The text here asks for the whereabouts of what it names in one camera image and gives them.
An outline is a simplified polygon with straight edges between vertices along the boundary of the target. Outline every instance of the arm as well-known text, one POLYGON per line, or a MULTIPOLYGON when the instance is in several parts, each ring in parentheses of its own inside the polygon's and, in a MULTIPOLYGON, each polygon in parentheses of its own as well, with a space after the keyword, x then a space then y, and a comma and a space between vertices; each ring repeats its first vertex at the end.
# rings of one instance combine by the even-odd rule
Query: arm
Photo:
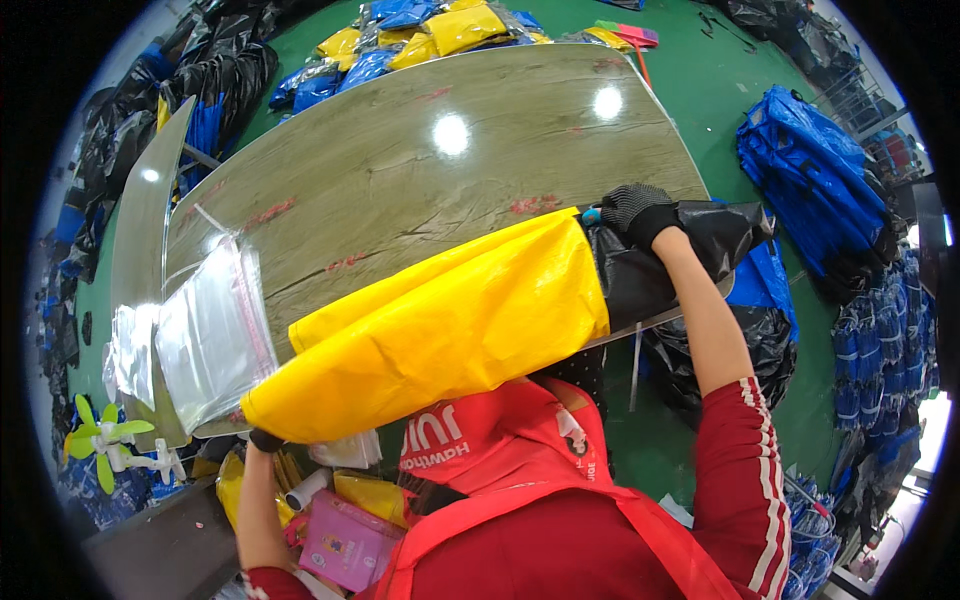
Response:
POLYGON ((240 566, 275 566, 293 571, 276 513, 274 456, 247 444, 240 506, 237 509, 237 552, 240 566))
POLYGON ((731 381, 753 377, 754 365, 740 325, 700 264, 686 233, 666 228, 650 248, 663 262, 677 291, 701 396, 731 381))
POLYGON ((685 233, 666 228, 651 249, 677 291, 703 397, 693 535, 743 597, 780 597, 790 513, 777 434, 743 333, 685 233))

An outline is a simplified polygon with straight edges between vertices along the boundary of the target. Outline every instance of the sleeve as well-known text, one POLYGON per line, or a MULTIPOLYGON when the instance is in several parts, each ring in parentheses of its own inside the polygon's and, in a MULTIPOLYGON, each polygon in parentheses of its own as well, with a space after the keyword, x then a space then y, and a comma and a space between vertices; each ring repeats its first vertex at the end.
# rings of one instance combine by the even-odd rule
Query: sleeve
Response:
POLYGON ((708 394, 696 443, 693 536, 744 598, 780 598, 790 561, 777 433, 756 378, 708 394))
POLYGON ((293 573, 275 566, 258 566, 243 572, 249 600, 313 600, 313 594, 293 573))

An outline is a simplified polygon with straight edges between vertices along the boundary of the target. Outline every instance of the hand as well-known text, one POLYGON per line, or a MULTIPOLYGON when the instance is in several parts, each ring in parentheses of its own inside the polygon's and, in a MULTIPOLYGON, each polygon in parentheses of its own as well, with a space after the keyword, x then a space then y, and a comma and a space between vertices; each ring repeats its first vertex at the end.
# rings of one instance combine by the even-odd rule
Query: hand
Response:
POLYGON ((268 454, 280 450, 280 447, 283 445, 283 440, 267 433, 263 429, 254 429, 251 431, 250 441, 253 442, 253 445, 261 452, 267 452, 268 454))
POLYGON ((650 250, 654 238, 665 228, 683 228, 670 197, 649 183, 629 183, 608 192, 601 214, 611 228, 642 250, 650 250))

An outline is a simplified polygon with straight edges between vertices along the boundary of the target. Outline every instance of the red shirt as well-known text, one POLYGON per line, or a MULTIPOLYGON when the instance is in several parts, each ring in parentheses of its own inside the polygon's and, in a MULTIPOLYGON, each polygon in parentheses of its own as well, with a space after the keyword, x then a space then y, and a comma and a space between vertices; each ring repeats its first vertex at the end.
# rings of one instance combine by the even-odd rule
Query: red shirt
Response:
MULTIPOLYGON (((562 462, 556 459, 551 467, 562 462)), ((696 478, 694 538, 743 598, 779 598, 790 555, 790 515, 782 502, 776 433, 755 380, 733 382, 704 398, 696 478)), ((448 483, 457 488, 456 478, 448 483)), ((389 575, 388 567, 384 578, 389 575)), ((259 588, 251 598, 311 597, 286 571, 255 568, 248 576, 252 588, 259 588)), ((371 586, 356 598, 374 593, 371 586)), ((444 542, 417 564, 413 597, 683 596, 612 500, 570 490, 444 542)))

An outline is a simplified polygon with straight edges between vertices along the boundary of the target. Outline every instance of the green floor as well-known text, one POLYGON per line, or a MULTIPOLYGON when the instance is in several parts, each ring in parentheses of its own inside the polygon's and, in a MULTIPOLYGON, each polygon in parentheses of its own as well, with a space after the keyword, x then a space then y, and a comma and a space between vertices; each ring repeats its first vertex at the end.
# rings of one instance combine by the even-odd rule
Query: green floor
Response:
MULTIPOLYGON (((713 38, 700 30, 698 12, 716 16, 735 29, 712 7, 685 0, 649 0, 643 12, 625 11, 595 0, 564 3, 548 0, 505 0, 512 10, 531 12, 549 36, 575 32, 596 19, 654 29, 660 47, 645 59, 657 97, 693 156, 711 195, 729 202, 762 200, 739 170, 734 132, 745 111, 773 84, 799 90, 805 98, 815 94, 793 64, 771 43, 758 43, 757 53, 744 52, 744 44, 716 28, 713 38)), ((338 2, 302 21, 271 42, 280 68, 272 89, 284 74, 302 65, 314 46, 345 27, 357 14, 357 1, 338 2)), ((267 110, 267 97, 241 137, 238 148, 274 126, 280 114, 267 110)), ((622 181, 611 181, 611 187, 622 181)), ((77 311, 93 312, 93 343, 82 348, 81 364, 70 373, 71 392, 91 394, 94 403, 106 402, 100 381, 101 348, 109 338, 109 269, 113 226, 108 227, 98 276, 92 285, 80 284, 77 311)), ((826 481, 840 443, 832 428, 832 363, 829 329, 836 306, 823 304, 803 276, 792 246, 784 245, 784 262, 793 282, 791 290, 800 324, 797 371, 786 399, 774 414, 786 465, 797 463, 801 472, 813 472, 826 481)), ((660 499, 673 493, 678 502, 692 504, 694 489, 691 445, 694 436, 654 396, 641 387, 635 413, 627 412, 632 353, 621 341, 610 345, 607 366, 611 414, 608 442, 614 454, 617 481, 660 499)), ((385 448, 388 456, 398 448, 385 448)))

